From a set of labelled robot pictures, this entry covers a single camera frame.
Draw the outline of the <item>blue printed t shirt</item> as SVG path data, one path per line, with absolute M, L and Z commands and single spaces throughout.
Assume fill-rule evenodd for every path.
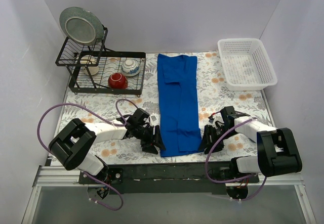
M 197 153 L 201 143 L 197 100 L 197 57 L 157 57 L 162 157 Z

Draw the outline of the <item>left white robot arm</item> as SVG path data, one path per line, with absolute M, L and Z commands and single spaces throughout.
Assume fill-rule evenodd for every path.
M 165 150 L 160 127 L 151 124 L 150 115 L 138 108 L 132 115 L 123 115 L 109 123 L 84 123 L 80 119 L 71 120 L 50 142 L 50 152 L 66 170 L 86 171 L 94 182 L 109 183 L 115 174 L 98 156 L 90 153 L 93 144 L 108 140 L 137 138 L 143 152 L 157 154 Z

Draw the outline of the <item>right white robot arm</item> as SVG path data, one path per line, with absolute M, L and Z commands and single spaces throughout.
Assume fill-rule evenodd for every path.
M 213 121 L 204 127 L 199 151 L 207 156 L 219 152 L 224 140 L 240 133 L 257 145 L 254 156 L 235 157 L 230 160 L 223 183 L 240 182 L 255 174 L 265 177 L 298 173 L 302 170 L 302 160 L 293 132 L 289 128 L 276 128 L 259 122 L 249 114 L 238 112 L 233 106 L 219 111 L 222 122 Z

